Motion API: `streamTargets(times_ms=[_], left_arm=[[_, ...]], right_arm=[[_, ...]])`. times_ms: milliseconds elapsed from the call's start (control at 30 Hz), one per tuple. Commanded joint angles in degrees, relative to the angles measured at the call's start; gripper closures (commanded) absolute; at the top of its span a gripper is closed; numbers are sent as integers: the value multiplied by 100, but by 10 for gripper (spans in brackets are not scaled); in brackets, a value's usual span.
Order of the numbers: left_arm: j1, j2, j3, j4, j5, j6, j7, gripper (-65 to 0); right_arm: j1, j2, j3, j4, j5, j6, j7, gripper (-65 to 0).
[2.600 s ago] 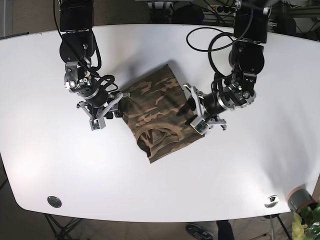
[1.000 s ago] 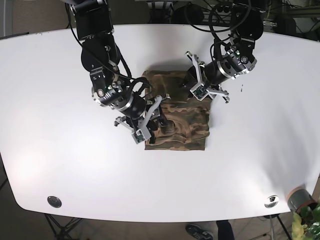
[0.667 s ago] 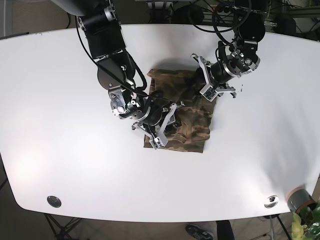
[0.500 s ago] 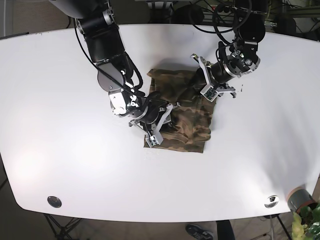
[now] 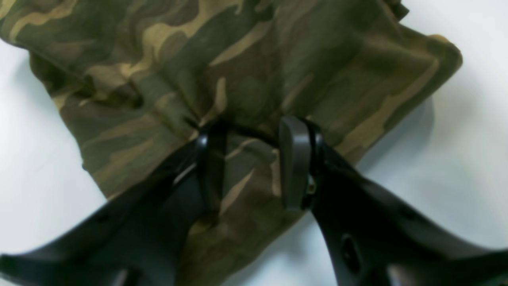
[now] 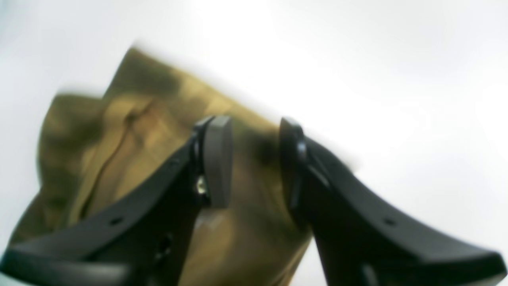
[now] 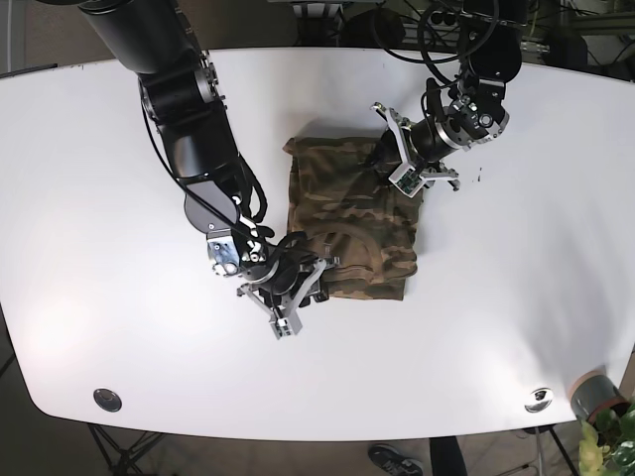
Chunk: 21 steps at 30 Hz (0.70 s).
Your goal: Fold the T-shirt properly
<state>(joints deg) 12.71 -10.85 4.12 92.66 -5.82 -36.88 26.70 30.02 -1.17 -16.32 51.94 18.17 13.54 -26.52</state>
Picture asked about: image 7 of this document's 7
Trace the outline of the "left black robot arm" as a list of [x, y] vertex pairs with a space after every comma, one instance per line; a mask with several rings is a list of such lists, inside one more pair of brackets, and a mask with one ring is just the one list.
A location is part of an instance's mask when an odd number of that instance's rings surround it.
[[430, 4], [417, 30], [417, 62], [431, 73], [421, 97], [423, 119], [414, 123], [379, 102], [372, 106], [387, 126], [383, 141], [400, 159], [388, 180], [408, 197], [437, 181], [460, 187], [445, 157], [501, 136], [509, 122], [502, 105], [506, 86], [522, 65], [520, 29], [527, 23], [528, 2], [462, 2], [453, 13], [459, 25], [456, 52], [449, 57], [459, 64], [455, 78], [441, 73], [441, 61], [431, 58], [423, 38], [438, 5]]

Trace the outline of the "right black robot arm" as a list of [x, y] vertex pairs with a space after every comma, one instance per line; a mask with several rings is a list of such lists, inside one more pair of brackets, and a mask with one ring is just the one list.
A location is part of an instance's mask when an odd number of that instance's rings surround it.
[[162, 142], [159, 159], [185, 194], [189, 223], [206, 238], [213, 270], [268, 316], [277, 338], [298, 334], [301, 307], [324, 302], [323, 273], [337, 264], [307, 247], [303, 232], [278, 243], [264, 226], [268, 202], [240, 154], [217, 74], [175, 1], [81, 1], [113, 55], [138, 77], [143, 119]]

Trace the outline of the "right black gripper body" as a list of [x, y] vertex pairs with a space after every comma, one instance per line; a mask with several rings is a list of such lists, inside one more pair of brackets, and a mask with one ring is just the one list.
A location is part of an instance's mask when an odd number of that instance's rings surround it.
[[269, 261], [241, 260], [240, 276], [246, 281], [237, 290], [250, 298], [268, 318], [277, 339], [297, 335], [303, 328], [298, 310], [312, 302], [329, 300], [323, 274], [340, 264], [338, 257], [284, 253]]

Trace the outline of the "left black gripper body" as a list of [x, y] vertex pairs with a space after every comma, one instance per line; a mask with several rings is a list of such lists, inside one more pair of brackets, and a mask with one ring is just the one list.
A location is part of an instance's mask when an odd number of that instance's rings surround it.
[[436, 91], [423, 95], [422, 102], [424, 118], [417, 123], [379, 102], [371, 106], [386, 129], [369, 155], [369, 166], [409, 198], [437, 182], [459, 190], [458, 172], [444, 159], [497, 139], [509, 122], [499, 102], [483, 97], [460, 94], [443, 106]]

